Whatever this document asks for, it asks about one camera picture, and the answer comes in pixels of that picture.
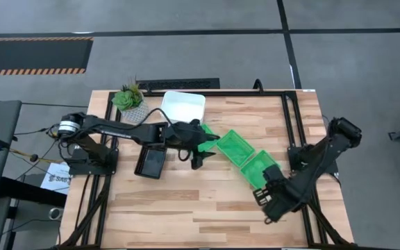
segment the hazard stripe tape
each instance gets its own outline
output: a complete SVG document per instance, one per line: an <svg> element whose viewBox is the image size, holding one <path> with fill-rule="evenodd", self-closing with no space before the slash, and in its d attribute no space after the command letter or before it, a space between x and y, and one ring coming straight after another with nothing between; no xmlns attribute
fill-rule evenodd
<svg viewBox="0 0 400 250"><path fill-rule="evenodd" d="M38 74L84 74L86 69L60 68L60 69L0 69L0 76L38 75Z"/></svg>
<svg viewBox="0 0 400 250"><path fill-rule="evenodd" d="M90 40L93 41L93 37L14 37L14 38L0 38L0 42L7 41L28 41L28 42L36 42L36 41L76 41L76 40Z"/></svg>

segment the plant pot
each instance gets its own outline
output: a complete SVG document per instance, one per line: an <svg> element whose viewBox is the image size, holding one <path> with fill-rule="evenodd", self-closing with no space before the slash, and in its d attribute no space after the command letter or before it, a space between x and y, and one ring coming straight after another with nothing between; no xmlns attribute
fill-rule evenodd
<svg viewBox="0 0 400 250"><path fill-rule="evenodd" d="M133 123L141 122L149 113L149 108L142 94L142 102L137 108L122 110L122 116Z"/></svg>

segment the succulent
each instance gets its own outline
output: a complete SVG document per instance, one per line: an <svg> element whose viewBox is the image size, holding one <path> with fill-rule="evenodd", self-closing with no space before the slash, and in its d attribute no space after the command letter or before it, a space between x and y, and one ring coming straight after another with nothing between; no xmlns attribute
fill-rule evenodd
<svg viewBox="0 0 400 250"><path fill-rule="evenodd" d="M115 93L112 102L121 110L137 108L142 102L142 94L135 81L129 85L123 85L122 91Z"/></svg>

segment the table leg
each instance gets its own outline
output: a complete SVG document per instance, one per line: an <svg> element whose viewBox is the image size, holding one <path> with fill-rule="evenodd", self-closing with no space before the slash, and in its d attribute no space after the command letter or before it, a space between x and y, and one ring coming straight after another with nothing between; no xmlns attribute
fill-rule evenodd
<svg viewBox="0 0 400 250"><path fill-rule="evenodd" d="M25 184L11 178L1 177L0 197L10 197L64 208L67 195Z"/></svg>

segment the potted plant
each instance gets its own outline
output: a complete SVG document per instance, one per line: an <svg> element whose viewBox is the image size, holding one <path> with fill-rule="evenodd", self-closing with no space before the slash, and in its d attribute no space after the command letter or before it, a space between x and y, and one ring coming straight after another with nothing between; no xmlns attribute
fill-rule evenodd
<svg viewBox="0 0 400 250"><path fill-rule="evenodd" d="M143 93L136 81L123 85L121 91L112 99L114 105L122 112L122 116L130 122L141 122L149 112Z"/></svg>

